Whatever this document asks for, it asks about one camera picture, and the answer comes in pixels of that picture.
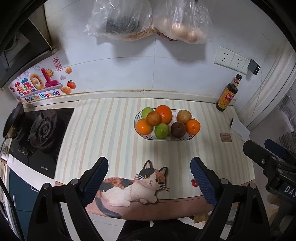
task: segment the kiwi fruit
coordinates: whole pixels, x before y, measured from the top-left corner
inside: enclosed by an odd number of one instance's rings
[[[183,122],[177,121],[172,124],[170,128],[170,133],[173,137],[181,138],[186,134],[186,126]]]
[[[148,124],[152,126],[157,126],[159,123],[161,123],[161,115],[156,111],[151,111],[148,113],[146,120]]]
[[[191,120],[191,113],[187,110],[180,110],[177,114],[177,121],[181,121],[186,124],[189,120]]]

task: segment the frying pan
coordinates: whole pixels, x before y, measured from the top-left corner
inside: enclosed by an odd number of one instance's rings
[[[20,127],[23,116],[24,116],[24,107],[22,105],[22,102],[20,102],[16,105],[16,107],[13,109],[13,111],[8,116],[8,119],[6,120],[4,129],[3,129],[4,141],[1,144],[0,153],[2,151],[4,142],[7,139],[13,138],[15,136],[15,133],[18,131]]]

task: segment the white wall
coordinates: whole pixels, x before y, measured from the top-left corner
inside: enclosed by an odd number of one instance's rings
[[[0,144],[3,141],[2,133],[9,114],[18,101],[13,97],[9,89],[0,91]]]
[[[84,32],[93,1],[48,0],[45,11],[60,59],[78,70],[85,91],[163,90],[219,97],[236,72],[213,63],[223,46],[261,65],[263,78],[286,38],[272,20],[248,0],[207,0],[212,40],[204,45],[167,41],[156,35],[124,42]],[[261,75],[243,78],[235,108],[246,105]]]

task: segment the stove control knob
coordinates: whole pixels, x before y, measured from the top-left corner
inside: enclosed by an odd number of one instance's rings
[[[18,149],[19,152],[23,153],[24,155],[28,155],[28,149],[26,147],[20,146]]]

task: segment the plastic bag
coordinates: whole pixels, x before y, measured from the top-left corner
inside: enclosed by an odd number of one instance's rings
[[[96,0],[85,32],[113,39],[136,40],[153,34],[148,0]]]
[[[197,0],[150,0],[153,29],[172,40],[189,44],[205,43],[208,39],[210,16]]]

